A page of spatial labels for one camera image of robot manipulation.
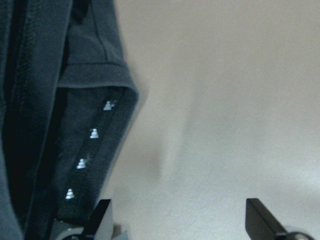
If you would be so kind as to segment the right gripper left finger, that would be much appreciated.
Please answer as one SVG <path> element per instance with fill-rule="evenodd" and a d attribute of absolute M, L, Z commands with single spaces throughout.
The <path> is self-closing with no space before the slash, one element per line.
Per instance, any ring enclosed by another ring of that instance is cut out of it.
<path fill-rule="evenodd" d="M 98 202 L 81 233 L 82 240 L 110 240 L 113 235 L 113 208 L 111 199 Z"/>

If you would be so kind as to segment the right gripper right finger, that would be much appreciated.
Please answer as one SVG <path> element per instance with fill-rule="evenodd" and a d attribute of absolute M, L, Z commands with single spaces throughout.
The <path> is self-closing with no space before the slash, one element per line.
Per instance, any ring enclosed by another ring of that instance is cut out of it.
<path fill-rule="evenodd" d="M 246 199 L 245 230 L 251 240 L 293 239 L 258 198 Z"/>

